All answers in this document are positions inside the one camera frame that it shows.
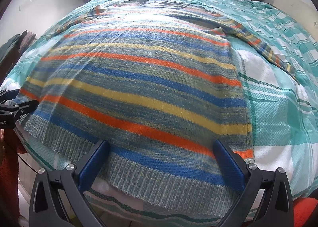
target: cream colored headboard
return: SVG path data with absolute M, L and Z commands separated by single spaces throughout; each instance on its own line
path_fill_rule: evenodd
M 273 6 L 300 23 L 318 42 L 318 12 L 301 0 L 274 0 Z

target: silver bolt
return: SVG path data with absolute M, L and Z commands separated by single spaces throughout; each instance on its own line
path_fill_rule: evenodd
M 283 174 L 285 173 L 285 170 L 284 170 L 282 167 L 279 167 L 279 168 L 278 168 L 278 171 L 279 171 L 280 173 L 283 173 Z
M 44 168 L 39 168 L 39 170 L 38 170 L 38 173 L 39 174 L 43 174 L 45 172 L 45 169 Z
M 69 164 L 69 165 L 66 166 L 67 170 L 73 170 L 74 168 L 75 168 L 74 164 Z
M 257 169 L 257 166 L 256 166 L 256 164 L 254 164 L 254 163 L 250 163 L 250 164 L 248 165 L 248 167 L 249 167 L 251 170 L 256 170 L 256 169 Z

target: wire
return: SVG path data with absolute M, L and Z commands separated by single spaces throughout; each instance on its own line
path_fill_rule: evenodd
M 13 151 L 15 152 L 18 157 L 31 169 L 33 170 L 35 173 L 38 173 L 35 169 L 33 169 L 24 159 L 22 159 L 22 157 L 4 140 L 4 142 L 7 144 L 7 146 Z

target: ribbed hem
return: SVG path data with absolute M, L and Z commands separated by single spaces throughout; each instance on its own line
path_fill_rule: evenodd
M 36 115 L 23 117 L 19 123 L 42 144 L 73 162 L 93 146 Z M 221 218 L 237 198 L 231 188 L 159 172 L 114 153 L 110 153 L 100 176 L 128 195 L 183 213 Z

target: striped sweater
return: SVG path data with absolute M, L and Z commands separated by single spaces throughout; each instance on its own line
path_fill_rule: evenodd
M 289 64 L 244 27 L 200 7 L 97 6 L 47 52 L 17 100 L 40 105 L 20 124 L 76 162 L 99 139 L 111 144 L 100 172 L 151 204 L 223 216 L 236 194 L 212 153 L 228 142 L 253 161 L 252 126 L 225 33 Z

